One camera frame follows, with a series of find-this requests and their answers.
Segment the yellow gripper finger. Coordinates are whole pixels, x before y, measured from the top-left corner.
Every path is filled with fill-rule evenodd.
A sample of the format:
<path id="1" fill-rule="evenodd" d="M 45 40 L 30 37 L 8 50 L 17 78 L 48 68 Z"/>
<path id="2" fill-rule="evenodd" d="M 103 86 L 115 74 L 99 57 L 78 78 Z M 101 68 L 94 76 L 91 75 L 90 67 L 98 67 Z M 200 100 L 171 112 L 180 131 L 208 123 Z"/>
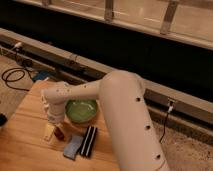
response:
<path id="1" fill-rule="evenodd" d="M 55 126 L 51 123 L 47 123 L 45 126 L 45 131 L 44 131 L 44 140 L 50 141 L 54 131 L 55 131 Z"/>

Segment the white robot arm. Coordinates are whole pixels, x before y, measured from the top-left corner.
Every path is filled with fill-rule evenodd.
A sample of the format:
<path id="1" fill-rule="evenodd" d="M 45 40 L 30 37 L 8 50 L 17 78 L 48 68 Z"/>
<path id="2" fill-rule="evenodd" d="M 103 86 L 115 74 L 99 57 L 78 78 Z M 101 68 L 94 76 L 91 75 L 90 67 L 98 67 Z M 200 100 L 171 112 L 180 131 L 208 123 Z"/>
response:
<path id="1" fill-rule="evenodd" d="M 68 100 L 99 101 L 120 171 L 170 171 L 144 93 L 143 79 L 124 70 L 114 70 L 97 81 L 42 91 L 51 123 L 63 121 Z"/>

